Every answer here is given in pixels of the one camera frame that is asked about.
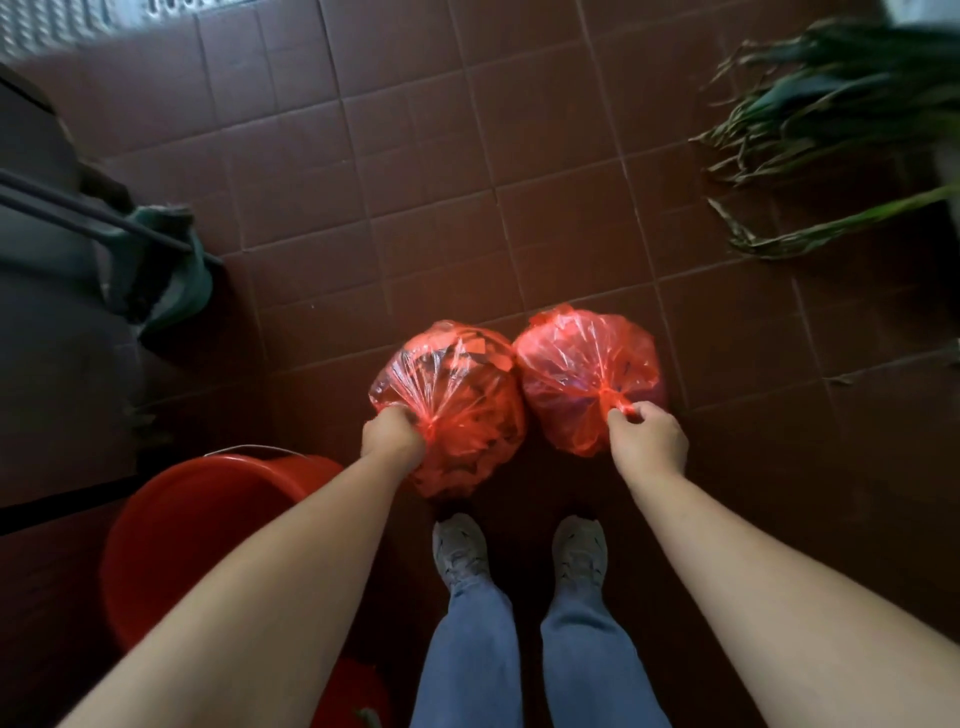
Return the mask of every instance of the metal drain grate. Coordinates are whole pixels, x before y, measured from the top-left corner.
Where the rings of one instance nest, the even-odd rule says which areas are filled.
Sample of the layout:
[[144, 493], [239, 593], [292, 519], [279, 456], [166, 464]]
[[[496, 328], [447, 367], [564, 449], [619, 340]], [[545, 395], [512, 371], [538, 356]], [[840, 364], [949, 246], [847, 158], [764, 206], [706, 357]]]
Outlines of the metal drain grate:
[[0, 62], [249, 0], [0, 0]]
[[191, 12], [200, 12], [224, 5], [236, 5], [243, 0], [144, 0], [143, 12], [151, 20], [180, 17]]
[[0, 0], [0, 56], [19, 59], [109, 33], [113, 0]]

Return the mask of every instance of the leg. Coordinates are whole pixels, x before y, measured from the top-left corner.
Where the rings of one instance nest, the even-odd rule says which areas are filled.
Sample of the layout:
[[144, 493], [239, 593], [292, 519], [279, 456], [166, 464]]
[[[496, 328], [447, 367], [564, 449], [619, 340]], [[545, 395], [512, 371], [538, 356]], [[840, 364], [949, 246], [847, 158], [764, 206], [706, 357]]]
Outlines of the leg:
[[598, 522], [565, 519], [554, 538], [557, 592], [540, 626], [556, 728], [669, 728], [634, 644], [603, 603], [607, 545]]
[[434, 528], [450, 606], [433, 633], [411, 728], [519, 728], [520, 654], [510, 600], [494, 585], [479, 526], [457, 514]]

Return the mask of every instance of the person's left hand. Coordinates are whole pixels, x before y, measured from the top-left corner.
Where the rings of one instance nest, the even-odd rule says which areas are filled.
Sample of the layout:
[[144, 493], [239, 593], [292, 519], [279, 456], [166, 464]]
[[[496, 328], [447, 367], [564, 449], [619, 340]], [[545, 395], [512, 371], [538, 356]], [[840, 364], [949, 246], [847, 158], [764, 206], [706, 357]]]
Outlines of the person's left hand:
[[408, 474], [426, 452], [426, 443], [414, 428], [414, 421], [413, 413], [406, 407], [387, 407], [363, 425], [360, 457], [382, 457]]

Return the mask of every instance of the shoelace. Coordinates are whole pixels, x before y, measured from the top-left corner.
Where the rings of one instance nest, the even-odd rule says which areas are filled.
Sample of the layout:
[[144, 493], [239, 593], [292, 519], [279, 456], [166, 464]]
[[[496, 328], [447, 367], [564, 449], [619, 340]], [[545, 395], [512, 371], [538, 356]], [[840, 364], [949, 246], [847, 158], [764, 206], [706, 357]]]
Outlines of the shoelace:
[[594, 584], [599, 583], [602, 572], [593, 565], [593, 556], [589, 551], [570, 550], [566, 553], [564, 560], [560, 563], [561, 579], [572, 579], [571, 573], [582, 575], [588, 573], [590, 581]]
[[461, 576], [463, 574], [474, 573], [474, 571], [470, 570], [470, 568], [474, 564], [481, 561], [480, 557], [478, 556], [470, 557], [469, 550], [467, 548], [458, 548], [455, 551], [451, 551], [446, 555], [444, 560], [446, 561], [446, 569], [444, 570], [445, 573], [454, 573]]

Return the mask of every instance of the green onion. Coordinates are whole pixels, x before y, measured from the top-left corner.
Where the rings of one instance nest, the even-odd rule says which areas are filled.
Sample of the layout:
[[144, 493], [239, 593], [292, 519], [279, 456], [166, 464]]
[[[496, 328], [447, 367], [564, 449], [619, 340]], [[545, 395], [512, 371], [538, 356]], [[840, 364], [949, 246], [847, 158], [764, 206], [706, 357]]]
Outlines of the green onion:
[[840, 235], [864, 230], [904, 212], [933, 205], [958, 194], [960, 194], [960, 182], [945, 184], [942, 187], [921, 192], [912, 197], [877, 205], [849, 217], [789, 232], [779, 237], [758, 237], [738, 223], [716, 200], [707, 199], [707, 202], [730, 227], [732, 233], [731, 245], [741, 253], [774, 260], [806, 255], [827, 245], [828, 242], [840, 237]]
[[[766, 66], [726, 120], [696, 137], [727, 156], [709, 172], [733, 184], [792, 173], [864, 149], [960, 142], [960, 32], [825, 20], [790, 40], [744, 43], [717, 76]], [[747, 230], [709, 200], [731, 244], [763, 258], [805, 255], [842, 234], [960, 195], [960, 182], [774, 238]]]

